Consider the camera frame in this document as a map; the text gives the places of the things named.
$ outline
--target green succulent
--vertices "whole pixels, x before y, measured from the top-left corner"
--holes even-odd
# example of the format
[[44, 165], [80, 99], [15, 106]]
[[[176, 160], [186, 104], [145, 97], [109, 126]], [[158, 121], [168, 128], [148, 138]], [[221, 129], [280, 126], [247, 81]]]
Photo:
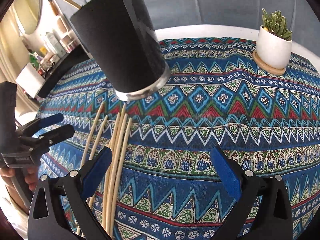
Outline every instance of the green succulent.
[[287, 29], [287, 19], [281, 15], [281, 11], [275, 11], [269, 15], [265, 9], [262, 9], [262, 21], [263, 27], [267, 28], [270, 33], [291, 41], [292, 31]]

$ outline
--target silver bolt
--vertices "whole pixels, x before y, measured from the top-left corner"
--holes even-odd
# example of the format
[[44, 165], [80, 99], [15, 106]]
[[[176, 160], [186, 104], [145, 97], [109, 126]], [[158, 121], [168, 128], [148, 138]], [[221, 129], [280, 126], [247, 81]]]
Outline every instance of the silver bolt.
[[71, 171], [71, 172], [69, 173], [69, 175], [70, 175], [70, 177], [75, 177], [75, 176], [78, 175], [78, 171], [73, 170], [73, 171]]
[[281, 181], [281, 180], [282, 180], [282, 177], [281, 177], [279, 174], [277, 174], [277, 175], [275, 176], [275, 178], [276, 178], [276, 180], [278, 180], [278, 181]]
[[247, 175], [248, 177], [252, 177], [252, 176], [253, 176], [253, 172], [250, 171], [250, 170], [246, 170], [246, 171], [244, 172], [244, 174]]
[[42, 181], [44, 181], [44, 180], [46, 180], [48, 178], [48, 176], [47, 175], [42, 175], [41, 177], [40, 177], [40, 180], [42, 180]]

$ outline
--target wooden coaster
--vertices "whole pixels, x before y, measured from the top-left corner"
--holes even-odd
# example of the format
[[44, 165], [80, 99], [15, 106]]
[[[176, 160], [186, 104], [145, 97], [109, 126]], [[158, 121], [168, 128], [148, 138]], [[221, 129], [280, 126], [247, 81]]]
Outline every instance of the wooden coaster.
[[271, 73], [271, 74], [276, 75], [276, 76], [281, 76], [285, 72], [285, 68], [282, 68], [282, 69], [273, 68], [273, 67], [270, 67], [269, 65], [267, 65], [266, 63], [264, 63], [262, 61], [262, 59], [259, 57], [259, 55], [258, 55], [256, 50], [252, 52], [252, 57], [253, 57], [255, 63], [257, 63], [257, 65], [260, 68], [262, 68], [263, 70], [267, 71], [268, 73]]

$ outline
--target white ceramic pot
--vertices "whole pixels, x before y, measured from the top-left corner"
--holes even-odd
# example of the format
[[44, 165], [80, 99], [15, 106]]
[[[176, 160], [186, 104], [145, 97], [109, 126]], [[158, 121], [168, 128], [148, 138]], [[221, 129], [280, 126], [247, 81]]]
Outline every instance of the white ceramic pot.
[[270, 67], [282, 69], [290, 60], [292, 40], [286, 41], [260, 26], [256, 50], [262, 61]]

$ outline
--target silver container base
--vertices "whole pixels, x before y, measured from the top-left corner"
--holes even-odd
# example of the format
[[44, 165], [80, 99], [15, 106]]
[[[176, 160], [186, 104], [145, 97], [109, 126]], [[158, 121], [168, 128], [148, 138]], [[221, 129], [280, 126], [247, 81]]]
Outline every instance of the silver container base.
[[170, 78], [170, 74], [171, 72], [170, 72], [169, 66], [167, 63], [165, 63], [163, 74], [158, 78], [156, 82], [154, 82], [150, 86], [143, 88], [141, 90], [129, 92], [129, 93], [123, 93], [113, 89], [113, 93], [121, 101], [139, 100], [141, 98], [145, 98], [152, 95], [154, 92], [162, 88]]

